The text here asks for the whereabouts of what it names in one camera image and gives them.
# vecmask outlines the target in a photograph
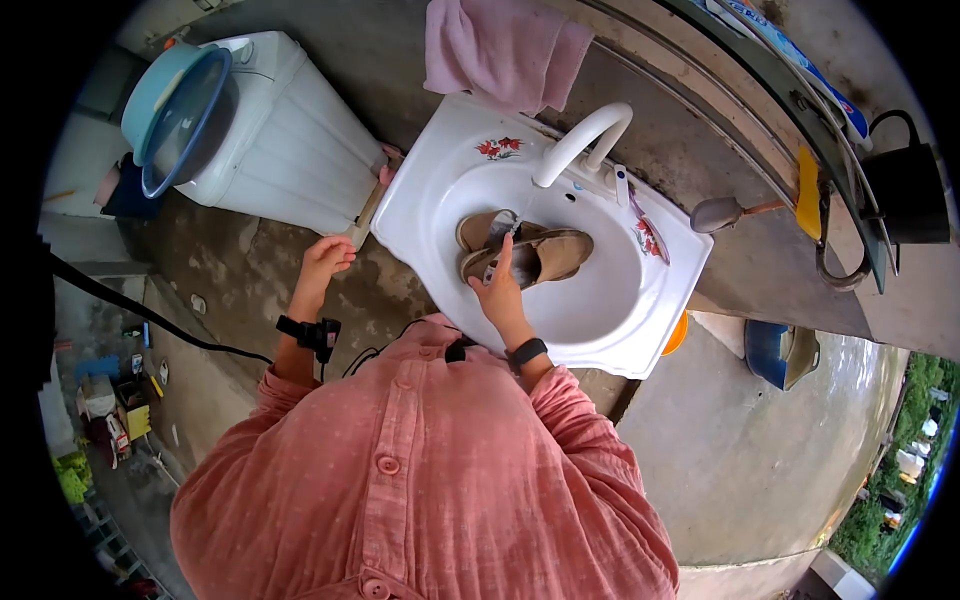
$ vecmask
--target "person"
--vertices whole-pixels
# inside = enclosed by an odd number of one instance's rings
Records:
[[[536,338],[512,248],[508,234],[488,286],[469,282],[508,353]],[[355,256],[338,236],[307,250],[289,318],[316,321]],[[479,346],[448,362],[461,337],[426,317],[321,386],[312,350],[281,335],[256,408],[173,503],[197,597],[675,597],[634,452],[577,379],[546,353],[518,378]]]

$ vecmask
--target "grass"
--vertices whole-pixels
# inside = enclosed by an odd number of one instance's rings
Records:
[[[956,420],[957,405],[960,404],[960,365],[936,356],[914,352],[907,368],[905,386],[903,404],[894,429],[894,440],[876,473],[867,482],[870,498],[853,504],[829,542],[831,550],[869,579],[875,587],[878,587],[886,576],[890,563],[897,556],[910,530],[923,515],[933,483],[933,473],[946,457],[949,432]],[[930,388],[950,392],[950,400],[934,400],[927,392]],[[940,429],[931,443],[932,448],[924,472],[917,480],[917,485],[911,486],[900,480],[897,450],[920,438],[921,427],[928,418],[930,407],[934,405],[944,411],[940,419]],[[880,532],[884,509],[877,498],[886,490],[899,490],[906,496],[906,509],[902,513],[900,528],[891,534]]]

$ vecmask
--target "faucet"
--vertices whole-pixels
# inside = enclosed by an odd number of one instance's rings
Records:
[[[543,163],[534,173],[534,185],[550,187],[560,173],[568,167],[574,168],[587,177],[601,179],[597,177],[600,164],[610,153],[613,144],[627,130],[633,118],[634,110],[623,102],[614,102],[592,112],[559,142],[546,149],[543,153]],[[600,137],[593,152],[576,160],[577,156],[587,149],[587,145],[601,133],[603,136]]]

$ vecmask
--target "white sink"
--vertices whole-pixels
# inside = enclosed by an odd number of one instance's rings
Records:
[[[527,221],[585,231],[594,242],[588,261],[570,279],[524,291],[524,311],[555,362],[646,378],[713,241],[694,233],[687,216],[658,192],[631,180],[637,202],[663,237],[668,267],[643,253],[636,216],[617,204],[612,190],[593,194],[569,172],[547,189],[536,187],[531,176],[556,137],[533,119],[502,115],[464,94],[447,96],[384,195],[371,232],[413,268],[440,310],[467,336],[502,352],[496,330],[460,279],[464,251],[454,239],[457,223],[478,212],[510,208]],[[520,141],[515,151],[509,141],[499,143],[504,138]],[[477,150],[488,140],[502,149],[496,156]]]

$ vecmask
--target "wrist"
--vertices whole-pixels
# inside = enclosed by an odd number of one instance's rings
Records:
[[[314,323],[317,321],[317,313],[323,306],[322,302],[297,298],[297,295],[294,294],[294,298],[290,301],[290,306],[287,309],[287,317],[297,323]]]
[[[497,331],[500,333],[500,339],[503,340],[503,345],[508,352],[515,351],[524,343],[537,337],[537,332],[525,320],[502,328],[498,327]]]

